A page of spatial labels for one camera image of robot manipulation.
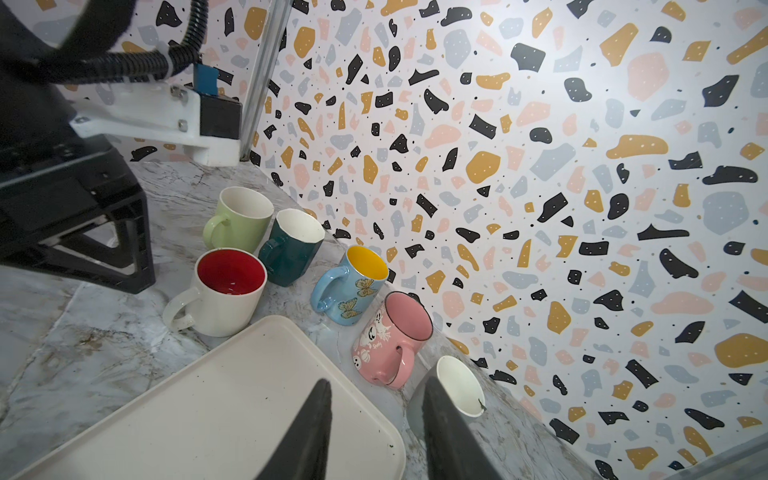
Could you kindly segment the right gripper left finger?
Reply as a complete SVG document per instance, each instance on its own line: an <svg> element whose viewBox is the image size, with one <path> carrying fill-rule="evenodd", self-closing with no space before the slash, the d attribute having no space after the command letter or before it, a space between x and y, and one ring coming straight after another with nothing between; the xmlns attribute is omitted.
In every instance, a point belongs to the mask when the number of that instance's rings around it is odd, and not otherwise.
<svg viewBox="0 0 768 480"><path fill-rule="evenodd" d="M325 479L332 428L332 387L320 379L256 479Z"/></svg>

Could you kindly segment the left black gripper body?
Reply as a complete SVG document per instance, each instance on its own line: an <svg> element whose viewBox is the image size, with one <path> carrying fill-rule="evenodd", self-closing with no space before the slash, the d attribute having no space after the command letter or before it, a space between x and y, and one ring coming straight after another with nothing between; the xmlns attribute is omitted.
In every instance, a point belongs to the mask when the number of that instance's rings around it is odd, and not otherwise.
<svg viewBox="0 0 768 480"><path fill-rule="evenodd" d="M116 220L122 256L147 254L146 197L116 149L83 139L73 106L41 66L95 59L128 29L133 1L91 1L53 49L1 8L1 255L9 258L73 232L118 203L137 201L136 218Z"/></svg>

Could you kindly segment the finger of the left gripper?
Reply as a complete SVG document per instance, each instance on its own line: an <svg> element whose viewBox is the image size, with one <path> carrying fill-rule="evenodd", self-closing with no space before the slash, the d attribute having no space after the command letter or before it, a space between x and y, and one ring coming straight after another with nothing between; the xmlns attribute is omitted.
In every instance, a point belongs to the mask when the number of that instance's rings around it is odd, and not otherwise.
<svg viewBox="0 0 768 480"><path fill-rule="evenodd" d="M126 197L33 230L5 222L1 264L137 294L155 282L147 199Z"/></svg>

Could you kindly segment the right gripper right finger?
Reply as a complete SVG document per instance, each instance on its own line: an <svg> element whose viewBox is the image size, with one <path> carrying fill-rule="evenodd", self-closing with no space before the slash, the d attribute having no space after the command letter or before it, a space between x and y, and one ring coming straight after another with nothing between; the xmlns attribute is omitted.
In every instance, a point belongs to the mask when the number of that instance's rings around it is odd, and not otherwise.
<svg viewBox="0 0 768 480"><path fill-rule="evenodd" d="M422 402L429 479L500 479L437 378Z"/></svg>

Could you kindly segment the grey handleless cup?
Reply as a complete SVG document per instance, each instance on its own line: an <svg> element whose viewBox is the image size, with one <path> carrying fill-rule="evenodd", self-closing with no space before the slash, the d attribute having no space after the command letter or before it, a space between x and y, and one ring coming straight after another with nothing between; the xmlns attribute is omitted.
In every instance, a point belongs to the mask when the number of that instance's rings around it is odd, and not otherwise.
<svg viewBox="0 0 768 480"><path fill-rule="evenodd" d="M425 438L422 407L427 381L431 378L440 381L454 406L468 422L481 417L487 410L483 389L470 368L456 357L442 356L419 383L407 406L407 420L418 439Z"/></svg>

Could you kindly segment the white cream mug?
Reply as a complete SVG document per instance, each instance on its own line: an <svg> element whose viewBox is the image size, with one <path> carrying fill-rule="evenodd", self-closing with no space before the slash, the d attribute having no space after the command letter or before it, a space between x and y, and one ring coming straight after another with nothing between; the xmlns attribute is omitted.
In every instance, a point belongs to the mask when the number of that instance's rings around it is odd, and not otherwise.
<svg viewBox="0 0 768 480"><path fill-rule="evenodd" d="M197 260L190 287L166 305L162 321L174 332L192 328L210 337L235 335L251 321L266 283L266 268L253 254L210 250Z"/></svg>

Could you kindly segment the light green mug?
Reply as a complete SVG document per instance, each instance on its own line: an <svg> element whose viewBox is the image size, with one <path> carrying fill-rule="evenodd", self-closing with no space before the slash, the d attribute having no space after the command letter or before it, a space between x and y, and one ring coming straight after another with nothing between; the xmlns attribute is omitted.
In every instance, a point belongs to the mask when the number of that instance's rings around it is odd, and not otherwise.
<svg viewBox="0 0 768 480"><path fill-rule="evenodd" d="M206 248L236 248L254 253L274 211L272 202L255 190L241 186L223 189L215 215L203 230Z"/></svg>

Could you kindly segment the pink glass mug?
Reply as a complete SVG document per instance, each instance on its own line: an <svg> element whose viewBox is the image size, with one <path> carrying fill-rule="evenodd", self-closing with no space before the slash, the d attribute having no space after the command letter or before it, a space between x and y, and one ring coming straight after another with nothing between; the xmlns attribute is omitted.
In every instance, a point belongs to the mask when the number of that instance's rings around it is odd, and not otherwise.
<svg viewBox="0 0 768 480"><path fill-rule="evenodd" d="M400 390L411 377L416 354L433 333L432 319L419 300L390 292L353 343L353 365L369 383Z"/></svg>

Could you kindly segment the dark green mug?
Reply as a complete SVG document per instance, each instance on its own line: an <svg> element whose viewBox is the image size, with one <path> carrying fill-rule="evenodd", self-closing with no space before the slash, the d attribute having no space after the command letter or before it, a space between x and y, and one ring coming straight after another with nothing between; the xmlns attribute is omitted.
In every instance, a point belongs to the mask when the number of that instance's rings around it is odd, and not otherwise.
<svg viewBox="0 0 768 480"><path fill-rule="evenodd" d="M258 254L268 280L281 287L293 284L306 273L324 239L323 226L304 210L278 212Z"/></svg>

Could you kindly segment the light blue yellow-inside mug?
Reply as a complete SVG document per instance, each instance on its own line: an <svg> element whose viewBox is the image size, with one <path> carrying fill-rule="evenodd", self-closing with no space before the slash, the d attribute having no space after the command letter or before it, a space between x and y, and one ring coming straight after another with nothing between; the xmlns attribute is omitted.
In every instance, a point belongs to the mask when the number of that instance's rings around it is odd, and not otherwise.
<svg viewBox="0 0 768 480"><path fill-rule="evenodd" d="M363 246L352 246L339 265L317 282L310 299L315 312L351 326L368 309L389 276L384 260Z"/></svg>

